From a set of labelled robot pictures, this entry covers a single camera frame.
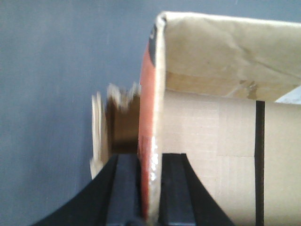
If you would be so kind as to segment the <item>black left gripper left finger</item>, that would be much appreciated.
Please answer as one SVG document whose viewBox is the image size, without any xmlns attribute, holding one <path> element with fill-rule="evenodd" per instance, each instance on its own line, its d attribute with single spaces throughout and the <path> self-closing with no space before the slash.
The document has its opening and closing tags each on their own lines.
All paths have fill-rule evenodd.
<svg viewBox="0 0 301 226">
<path fill-rule="evenodd" d="M 81 192 L 36 225 L 141 225 L 139 173 L 140 165 L 135 154 L 111 157 Z"/>
</svg>

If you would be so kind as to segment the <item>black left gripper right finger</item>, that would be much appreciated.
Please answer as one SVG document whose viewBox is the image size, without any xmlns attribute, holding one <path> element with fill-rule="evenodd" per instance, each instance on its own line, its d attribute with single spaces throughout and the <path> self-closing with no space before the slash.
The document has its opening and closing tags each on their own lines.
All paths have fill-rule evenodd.
<svg viewBox="0 0 301 226">
<path fill-rule="evenodd" d="M 162 156 L 160 226 L 233 226 L 194 172 L 186 154 Z"/>
</svg>

